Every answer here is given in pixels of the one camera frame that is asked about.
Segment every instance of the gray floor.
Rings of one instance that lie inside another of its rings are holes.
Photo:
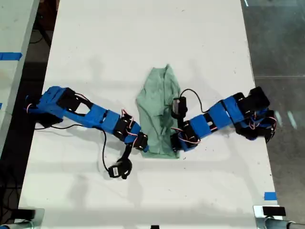
[[[279,204],[289,220],[305,223],[305,0],[241,2],[255,83],[278,113],[267,147]],[[33,32],[31,41],[37,39]],[[48,55],[41,41],[29,46],[26,61],[47,62]]]

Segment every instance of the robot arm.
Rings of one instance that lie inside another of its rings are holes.
[[[209,110],[188,121],[185,118],[186,98],[174,100],[172,116],[178,119],[177,133],[171,136],[174,150],[188,151],[200,143],[200,139],[228,125],[250,140],[265,136],[269,141],[275,132],[276,120],[268,109],[270,102],[261,87],[252,89],[247,97],[237,93],[217,102]]]
[[[80,104],[85,104],[89,108],[87,114],[76,112]],[[125,152],[117,163],[106,168],[110,177],[126,178],[131,171],[131,162],[128,156],[131,149],[146,152],[147,135],[141,132],[141,127],[133,118],[122,110],[119,115],[111,110],[93,104],[83,95],[75,93],[70,88],[59,86],[50,87],[40,98],[26,98],[27,113],[32,114],[36,122],[44,127],[51,127],[63,121],[67,117],[87,128],[96,128],[116,136],[126,144]]]

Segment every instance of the cable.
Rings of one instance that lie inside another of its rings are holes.
[[[64,129],[68,129],[68,128],[71,128],[71,127],[73,127],[73,126],[83,126],[83,125],[81,125],[81,124],[73,124],[73,125],[70,125],[70,126],[67,126],[67,127],[57,127],[57,126],[50,126],[50,127],[52,127],[52,128],[54,128],[54,129],[59,129],[59,130],[64,130]]]
[[[87,99],[83,94],[81,94],[81,93],[75,93],[75,94],[77,94],[77,95],[80,95],[81,97],[83,97],[85,100],[87,100],[87,101],[89,101],[90,102],[90,100],[89,99]]]
[[[104,133],[104,138],[105,138],[104,145],[103,145],[103,150],[102,150],[102,161],[103,161],[104,168],[106,169],[107,172],[109,172],[108,168],[106,167],[105,159],[104,159],[104,152],[105,152],[107,137],[106,137],[106,132],[103,129],[101,129],[101,130]]]
[[[49,126],[49,127],[44,127],[44,128],[35,128],[35,130],[44,130],[44,129],[47,129],[47,128],[55,128],[55,129],[59,129],[59,130],[64,130],[64,129],[68,129],[72,126],[83,126],[81,124],[73,124],[73,125],[70,125],[70,126],[67,126],[67,127],[56,127],[56,126]],[[104,165],[104,168],[106,169],[106,171],[108,172],[108,168],[106,167],[106,164],[105,164],[105,159],[104,159],[104,153],[105,153],[105,147],[106,147],[106,141],[107,141],[107,137],[106,137],[106,132],[103,130],[103,129],[99,129],[103,132],[104,134],[104,137],[105,137],[105,141],[104,141],[104,145],[103,145],[103,150],[102,150],[102,161],[103,161],[103,165]]]
[[[27,106],[27,114],[29,113],[29,107],[30,107],[31,105],[33,105],[33,104],[29,104],[29,105]]]
[[[199,100],[199,103],[200,103],[200,109],[201,109],[201,112],[202,113],[207,113],[209,110],[206,110],[206,111],[203,111],[203,109],[202,109],[202,103],[201,103],[201,100],[200,100],[200,98],[199,98],[199,95],[196,93],[196,91],[194,91],[193,89],[190,89],[190,88],[187,88],[187,89],[185,89],[185,90],[183,90],[182,92],[181,92],[181,94],[180,94],[180,97],[182,96],[182,94],[184,93],[184,92],[186,92],[186,91],[191,91],[191,92],[193,92],[196,96],[197,96],[197,98],[198,98],[198,100]]]
[[[35,128],[34,130],[44,130],[44,129],[48,129],[48,128],[54,128],[54,129],[59,129],[59,130],[64,130],[64,129],[68,129],[68,128],[71,128],[73,126],[83,126],[81,124],[73,124],[73,125],[70,125],[70,126],[67,126],[67,127],[57,127],[57,126],[48,126],[48,127],[43,127],[43,128]]]
[[[43,37],[41,37],[38,41],[36,41],[36,42],[30,42],[29,44],[37,44],[37,43],[41,42],[42,39],[43,39]]]

